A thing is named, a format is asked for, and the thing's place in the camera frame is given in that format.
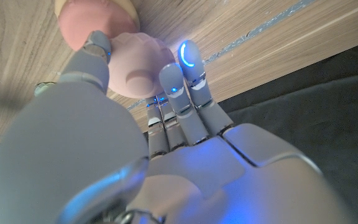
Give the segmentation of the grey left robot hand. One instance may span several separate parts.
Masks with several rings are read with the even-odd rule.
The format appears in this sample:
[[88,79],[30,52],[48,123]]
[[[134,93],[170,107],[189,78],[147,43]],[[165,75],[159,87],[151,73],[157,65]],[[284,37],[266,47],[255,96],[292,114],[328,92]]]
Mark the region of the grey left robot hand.
[[233,125],[196,44],[160,81],[168,128],[144,138],[106,95],[111,44],[94,31],[59,81],[30,102],[0,144],[0,223],[353,223],[301,151],[253,124]]

